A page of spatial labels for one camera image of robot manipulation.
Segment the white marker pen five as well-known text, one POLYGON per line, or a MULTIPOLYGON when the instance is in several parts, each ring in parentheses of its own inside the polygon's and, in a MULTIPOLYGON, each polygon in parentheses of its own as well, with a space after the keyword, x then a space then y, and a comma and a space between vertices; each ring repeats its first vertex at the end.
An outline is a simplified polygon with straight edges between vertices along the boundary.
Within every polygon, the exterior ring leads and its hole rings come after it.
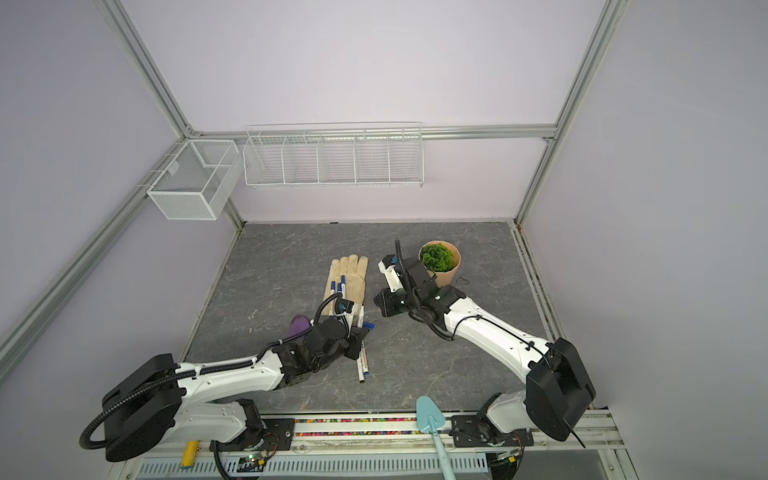
POLYGON ((356 360, 356 367, 357 367, 358 381, 360 383, 364 383, 365 382, 365 373, 364 373, 363 363, 362 363, 362 360, 360 358, 358 358, 356 360))

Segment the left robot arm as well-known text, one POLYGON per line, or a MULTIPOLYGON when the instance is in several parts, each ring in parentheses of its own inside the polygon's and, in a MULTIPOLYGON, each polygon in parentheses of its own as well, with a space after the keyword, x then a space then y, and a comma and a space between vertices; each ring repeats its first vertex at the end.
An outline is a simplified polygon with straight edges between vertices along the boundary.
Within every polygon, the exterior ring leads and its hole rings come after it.
POLYGON ((103 450, 113 463, 175 442, 204 441, 223 451, 261 448, 271 431, 249 393, 298 385, 339 358, 357 360, 370 331, 368 324, 327 317, 254 356, 177 363, 170 354, 156 355, 103 397, 79 446, 103 450))

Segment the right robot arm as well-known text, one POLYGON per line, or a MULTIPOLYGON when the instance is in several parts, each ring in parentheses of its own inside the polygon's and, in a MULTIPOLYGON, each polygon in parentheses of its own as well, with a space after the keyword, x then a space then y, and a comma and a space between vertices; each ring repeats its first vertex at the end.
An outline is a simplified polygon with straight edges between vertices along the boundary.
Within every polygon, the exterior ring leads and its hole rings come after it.
POLYGON ((560 337, 553 342, 526 333, 481 308, 459 289, 438 286, 416 257, 396 254, 378 263, 388 286, 374 297, 384 317, 402 313, 439 338, 470 341, 525 383, 512 393, 492 395, 478 410, 473 437, 501 444, 517 430, 537 428, 565 441, 596 397, 576 347, 560 337))

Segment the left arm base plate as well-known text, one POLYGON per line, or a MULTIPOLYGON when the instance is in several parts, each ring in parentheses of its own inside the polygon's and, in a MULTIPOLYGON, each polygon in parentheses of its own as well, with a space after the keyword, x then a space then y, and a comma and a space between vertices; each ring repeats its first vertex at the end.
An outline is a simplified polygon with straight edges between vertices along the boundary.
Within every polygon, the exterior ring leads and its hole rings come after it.
POLYGON ((263 427, 248 427, 234 440, 218 442, 218 451, 286 451, 291 448, 295 426, 294 418, 267 418, 263 427))

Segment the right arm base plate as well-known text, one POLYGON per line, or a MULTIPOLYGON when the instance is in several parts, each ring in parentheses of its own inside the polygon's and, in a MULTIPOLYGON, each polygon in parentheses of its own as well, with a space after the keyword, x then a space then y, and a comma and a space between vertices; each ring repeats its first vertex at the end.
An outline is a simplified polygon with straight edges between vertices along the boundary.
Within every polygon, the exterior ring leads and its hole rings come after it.
POLYGON ((517 429, 503 433, 488 420, 477 414, 453 415, 450 418, 449 434, 459 448, 471 447, 529 447, 534 445, 529 429, 517 429))

